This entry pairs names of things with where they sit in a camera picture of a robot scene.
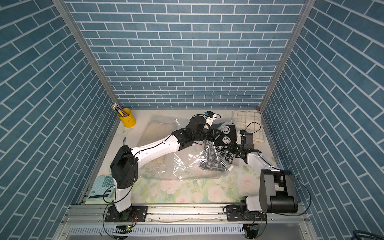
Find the black white knitted scarf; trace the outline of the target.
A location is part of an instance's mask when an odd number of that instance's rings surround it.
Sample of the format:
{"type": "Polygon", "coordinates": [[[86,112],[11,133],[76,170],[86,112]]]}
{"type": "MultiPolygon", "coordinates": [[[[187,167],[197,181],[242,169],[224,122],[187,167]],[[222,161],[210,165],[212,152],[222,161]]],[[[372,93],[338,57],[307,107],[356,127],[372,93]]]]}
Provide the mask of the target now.
{"type": "Polygon", "coordinates": [[[227,172],[234,158],[237,130],[234,123],[223,123],[213,129],[212,137],[205,141],[200,168],[206,171],[227,172]]]}

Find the beige fluffy scarf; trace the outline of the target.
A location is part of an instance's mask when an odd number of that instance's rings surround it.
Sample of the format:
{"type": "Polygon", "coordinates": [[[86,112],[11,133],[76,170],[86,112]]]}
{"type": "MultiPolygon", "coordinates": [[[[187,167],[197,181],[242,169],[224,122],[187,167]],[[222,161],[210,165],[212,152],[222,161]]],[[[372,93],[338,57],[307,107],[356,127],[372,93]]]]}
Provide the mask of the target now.
{"type": "Polygon", "coordinates": [[[138,147],[166,138],[174,130],[179,128],[180,126],[176,122],[161,123],[158,121],[152,121],[143,132],[141,139],[138,142],[138,147]]]}

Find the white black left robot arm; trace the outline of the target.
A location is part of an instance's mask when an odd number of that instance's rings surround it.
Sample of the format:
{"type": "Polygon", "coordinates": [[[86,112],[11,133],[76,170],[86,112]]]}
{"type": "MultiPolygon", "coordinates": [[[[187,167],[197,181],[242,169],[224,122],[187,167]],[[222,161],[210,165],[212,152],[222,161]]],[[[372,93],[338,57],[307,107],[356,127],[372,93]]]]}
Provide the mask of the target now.
{"type": "Polygon", "coordinates": [[[213,142],[220,131],[212,128],[212,123],[221,115],[208,111],[190,118],[188,125],[173,131],[167,137],[153,143],[130,148],[119,148],[110,169],[115,186],[115,200],[111,203],[118,213],[131,211],[131,190],[138,180],[139,169],[145,164],[164,155],[175,153],[209,140],[213,142]]]}

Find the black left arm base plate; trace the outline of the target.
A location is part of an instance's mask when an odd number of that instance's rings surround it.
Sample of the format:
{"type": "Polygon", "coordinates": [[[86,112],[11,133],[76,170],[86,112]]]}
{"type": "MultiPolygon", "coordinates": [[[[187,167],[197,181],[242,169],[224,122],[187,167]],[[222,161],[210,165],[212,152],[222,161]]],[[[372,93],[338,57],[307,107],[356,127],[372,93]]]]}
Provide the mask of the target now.
{"type": "Polygon", "coordinates": [[[118,212],[115,207],[108,207],[105,216],[107,223],[123,223],[132,222],[142,223],[145,222],[148,213],[148,206],[131,206],[123,212],[118,212]]]}

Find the clear plastic vacuum bag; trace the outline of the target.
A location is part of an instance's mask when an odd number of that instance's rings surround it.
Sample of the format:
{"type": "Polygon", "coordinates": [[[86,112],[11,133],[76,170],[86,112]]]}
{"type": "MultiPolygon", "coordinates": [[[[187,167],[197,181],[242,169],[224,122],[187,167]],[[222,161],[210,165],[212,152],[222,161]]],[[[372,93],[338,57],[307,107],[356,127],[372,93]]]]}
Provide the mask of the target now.
{"type": "MultiPolygon", "coordinates": [[[[225,122],[218,122],[212,127],[217,129],[225,122]]],[[[179,152],[166,154],[144,164],[139,169],[139,177],[158,180],[187,180],[220,178],[232,169],[232,164],[227,172],[206,171],[200,168],[203,159],[205,141],[196,141],[192,146],[179,152]]]]}

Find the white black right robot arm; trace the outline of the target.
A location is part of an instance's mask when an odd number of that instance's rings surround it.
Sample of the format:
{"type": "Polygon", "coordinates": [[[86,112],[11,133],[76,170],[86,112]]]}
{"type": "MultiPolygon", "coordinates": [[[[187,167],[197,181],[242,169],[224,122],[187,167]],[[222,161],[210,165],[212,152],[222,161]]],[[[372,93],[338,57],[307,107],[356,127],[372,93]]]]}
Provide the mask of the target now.
{"type": "Polygon", "coordinates": [[[235,156],[246,165],[260,170],[259,192],[241,200],[241,214],[244,218],[261,213],[296,214],[299,209],[295,180],[288,170],[281,170],[262,157],[255,149],[253,134],[245,130],[238,133],[235,156]]]}

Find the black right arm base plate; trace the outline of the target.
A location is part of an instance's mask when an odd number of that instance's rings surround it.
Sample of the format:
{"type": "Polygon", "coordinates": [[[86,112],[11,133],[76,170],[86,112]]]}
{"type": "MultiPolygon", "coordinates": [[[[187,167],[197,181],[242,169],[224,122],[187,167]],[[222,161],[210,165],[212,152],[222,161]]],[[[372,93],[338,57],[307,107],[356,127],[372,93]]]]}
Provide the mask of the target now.
{"type": "Polygon", "coordinates": [[[263,212],[248,211],[240,205],[227,205],[223,207],[223,212],[226,214],[228,222],[265,222],[267,220],[267,215],[263,212]]]}

